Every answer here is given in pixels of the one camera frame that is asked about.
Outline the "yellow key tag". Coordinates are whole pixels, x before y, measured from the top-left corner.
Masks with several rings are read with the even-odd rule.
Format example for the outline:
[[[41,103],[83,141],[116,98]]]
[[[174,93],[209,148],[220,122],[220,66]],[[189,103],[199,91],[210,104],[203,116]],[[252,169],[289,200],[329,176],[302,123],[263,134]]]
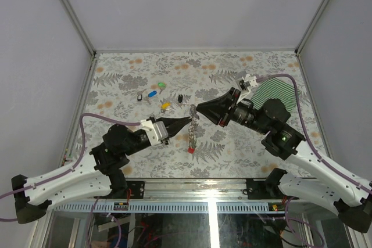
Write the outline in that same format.
[[[167,109],[170,106],[169,102],[162,104],[162,109]]]

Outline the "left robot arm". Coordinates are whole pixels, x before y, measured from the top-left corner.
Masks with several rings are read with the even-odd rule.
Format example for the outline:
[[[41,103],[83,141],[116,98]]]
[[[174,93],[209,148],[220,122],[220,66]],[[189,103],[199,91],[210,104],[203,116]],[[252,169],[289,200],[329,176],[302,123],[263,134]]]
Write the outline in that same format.
[[[149,117],[128,123],[101,117],[112,123],[102,142],[81,153],[69,164],[53,171],[28,178],[12,178],[15,200],[15,221],[27,224],[43,217],[61,204],[91,197],[121,198],[128,193],[122,168],[129,156],[156,145],[168,145],[191,122],[190,117]]]

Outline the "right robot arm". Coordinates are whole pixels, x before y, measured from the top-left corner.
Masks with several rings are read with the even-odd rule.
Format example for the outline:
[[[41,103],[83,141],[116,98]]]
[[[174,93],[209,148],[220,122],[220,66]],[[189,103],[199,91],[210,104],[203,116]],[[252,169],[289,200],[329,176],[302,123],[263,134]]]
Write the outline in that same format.
[[[273,156],[294,164],[317,180],[300,178],[276,169],[265,183],[266,194],[298,197],[334,213],[345,225],[366,233],[371,227],[371,182],[357,176],[329,157],[322,156],[299,131],[287,124],[290,113],[279,99],[268,99],[255,109],[253,102],[231,88],[223,96],[200,103],[196,111],[213,124],[230,121],[265,136],[262,145]]]

